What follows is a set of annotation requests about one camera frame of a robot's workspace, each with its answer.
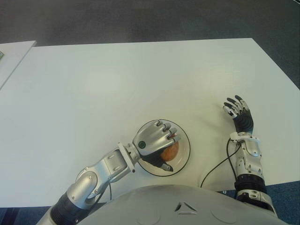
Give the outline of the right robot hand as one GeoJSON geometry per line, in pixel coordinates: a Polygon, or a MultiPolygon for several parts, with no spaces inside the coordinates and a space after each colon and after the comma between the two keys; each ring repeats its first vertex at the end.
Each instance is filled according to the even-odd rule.
{"type": "Polygon", "coordinates": [[[252,134],[254,121],[246,101],[238,95],[235,95],[234,99],[228,97],[226,100],[223,109],[231,116],[236,132],[252,134]]]}

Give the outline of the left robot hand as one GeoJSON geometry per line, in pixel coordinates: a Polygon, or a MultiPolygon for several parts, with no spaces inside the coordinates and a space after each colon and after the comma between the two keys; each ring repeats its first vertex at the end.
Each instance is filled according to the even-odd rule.
{"type": "Polygon", "coordinates": [[[172,172],[173,167],[162,159],[161,154],[177,143],[181,136],[170,123],[153,120],[136,133],[132,144],[136,147],[141,159],[157,168],[172,172]]]}

